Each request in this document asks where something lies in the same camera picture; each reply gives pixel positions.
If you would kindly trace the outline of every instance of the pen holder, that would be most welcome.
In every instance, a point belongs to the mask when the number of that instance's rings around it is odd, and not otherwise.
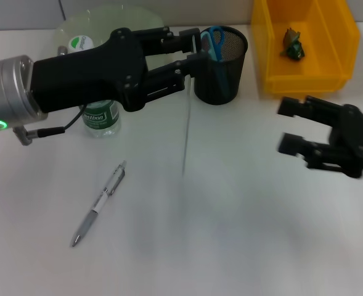
[[[195,77],[196,96],[211,105],[229,103],[237,95],[248,49],[247,39],[241,32],[230,27],[221,28],[225,32],[225,42],[221,47],[222,61],[210,59],[207,69]],[[219,31],[214,32],[214,38],[218,44],[221,39]],[[202,41],[203,51],[208,52],[208,46]]]

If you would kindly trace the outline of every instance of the bottle label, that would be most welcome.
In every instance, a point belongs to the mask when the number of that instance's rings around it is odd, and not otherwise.
[[[111,127],[118,121],[119,117],[115,101],[96,108],[87,107],[82,115],[85,125],[94,130],[104,130]]]
[[[85,35],[75,36],[69,41],[69,51],[85,51],[87,49],[94,48],[94,42],[92,39]]]

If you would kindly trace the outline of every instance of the black cable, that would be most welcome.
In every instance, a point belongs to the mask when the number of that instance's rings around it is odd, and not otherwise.
[[[59,4],[60,11],[62,13],[63,20],[66,20],[65,11],[63,10],[62,1],[58,0],[58,4]]]
[[[71,120],[71,122],[68,123],[65,126],[58,126],[56,128],[41,128],[41,129],[38,129],[37,130],[38,138],[45,138],[45,137],[53,136],[53,135],[56,135],[56,134],[64,134],[65,131],[69,127],[71,127],[74,124],[74,122],[77,121],[77,119],[80,118],[81,114],[84,113],[85,109],[87,109],[87,105],[84,105],[83,108],[81,108],[80,112],[78,112],[78,114]]]
[[[87,105],[84,105],[83,108],[81,108],[80,112],[78,112],[78,114],[76,115],[76,117],[73,118],[70,123],[68,123],[67,125],[65,125],[65,127],[64,127],[65,130],[67,130],[69,127],[71,127],[74,124],[74,122],[76,122],[77,119],[80,118],[81,114],[84,113],[85,109],[87,109]]]

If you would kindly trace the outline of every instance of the yellow plastic container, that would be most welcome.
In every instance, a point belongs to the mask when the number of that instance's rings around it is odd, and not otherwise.
[[[351,79],[360,35],[346,0],[255,0],[251,23],[266,92],[331,93]],[[300,61],[280,55],[287,28],[301,32]]]

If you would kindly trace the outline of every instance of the pen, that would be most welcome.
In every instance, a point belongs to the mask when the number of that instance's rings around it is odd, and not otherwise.
[[[89,228],[95,221],[96,217],[98,216],[100,210],[104,206],[106,200],[114,193],[115,189],[118,187],[118,185],[121,183],[121,180],[125,176],[125,165],[126,161],[123,161],[114,171],[114,173],[110,176],[108,181],[106,182],[106,185],[96,201],[94,202],[94,205],[92,206],[91,210],[86,215],[84,221],[81,223],[80,227],[77,229],[76,234],[73,236],[73,239],[71,240],[71,246],[74,247],[76,244],[78,244],[83,237],[87,234]]]

